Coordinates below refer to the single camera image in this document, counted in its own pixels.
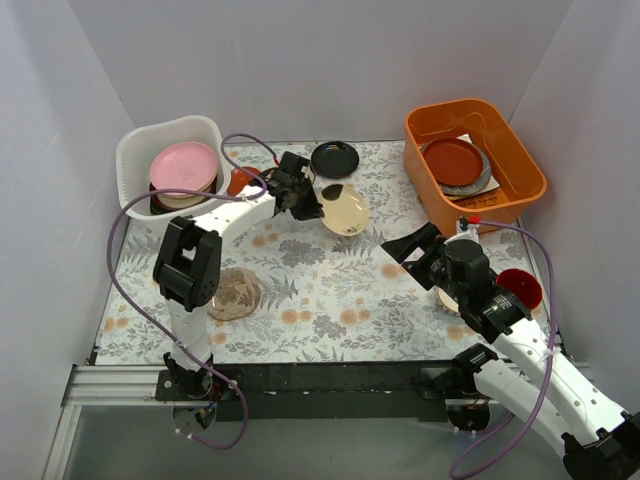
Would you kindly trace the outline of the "cream plate black patch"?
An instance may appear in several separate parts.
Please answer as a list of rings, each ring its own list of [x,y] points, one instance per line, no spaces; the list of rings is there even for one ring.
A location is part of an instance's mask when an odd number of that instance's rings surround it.
[[[318,201],[322,205],[323,224],[338,235],[358,235],[369,224],[368,205],[352,185],[328,185],[321,190]]]

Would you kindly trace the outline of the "black round plate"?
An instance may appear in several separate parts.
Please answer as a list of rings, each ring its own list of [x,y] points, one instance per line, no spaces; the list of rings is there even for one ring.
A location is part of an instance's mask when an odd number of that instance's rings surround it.
[[[313,150],[310,162],[317,175],[329,179],[343,179],[356,171],[360,156],[356,149],[346,142],[329,141]]]

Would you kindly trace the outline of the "pink round plate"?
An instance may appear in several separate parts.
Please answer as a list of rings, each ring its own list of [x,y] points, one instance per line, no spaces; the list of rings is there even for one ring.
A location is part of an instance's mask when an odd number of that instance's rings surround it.
[[[161,151],[151,163],[149,179],[156,189],[202,191],[217,176],[219,157],[199,142],[181,142]]]

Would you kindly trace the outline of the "large yellow round plate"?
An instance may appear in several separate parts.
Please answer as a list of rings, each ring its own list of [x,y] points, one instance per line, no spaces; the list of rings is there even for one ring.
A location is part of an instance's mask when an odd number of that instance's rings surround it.
[[[206,196],[181,193],[155,193],[152,200],[160,207],[167,210],[180,210],[190,208],[208,200]]]

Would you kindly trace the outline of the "red rimmed round plate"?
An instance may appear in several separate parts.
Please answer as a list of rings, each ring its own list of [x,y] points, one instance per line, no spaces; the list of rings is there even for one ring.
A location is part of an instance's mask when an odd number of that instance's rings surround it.
[[[200,195],[152,195],[150,198],[149,211],[152,215],[161,215],[190,208],[206,201],[208,201],[208,198]]]

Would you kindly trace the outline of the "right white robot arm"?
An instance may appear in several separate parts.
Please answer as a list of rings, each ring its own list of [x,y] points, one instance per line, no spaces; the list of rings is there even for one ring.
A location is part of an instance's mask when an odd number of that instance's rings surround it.
[[[639,470],[639,416],[594,386],[557,349],[555,333],[499,284],[479,243],[481,223],[463,219],[451,238],[427,223],[381,246],[424,289],[444,292],[483,337],[454,358],[454,389],[502,404],[554,448],[572,478],[631,478]]]

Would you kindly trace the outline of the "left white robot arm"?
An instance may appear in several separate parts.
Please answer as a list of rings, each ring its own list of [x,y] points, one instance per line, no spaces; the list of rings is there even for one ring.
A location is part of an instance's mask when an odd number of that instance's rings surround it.
[[[285,152],[279,165],[260,173],[231,201],[193,217],[173,218],[165,231],[153,278],[170,313],[172,351],[164,362],[172,381],[190,399],[213,386],[208,308],[220,285],[223,249],[255,225],[289,211],[298,221],[324,216],[311,162]]]

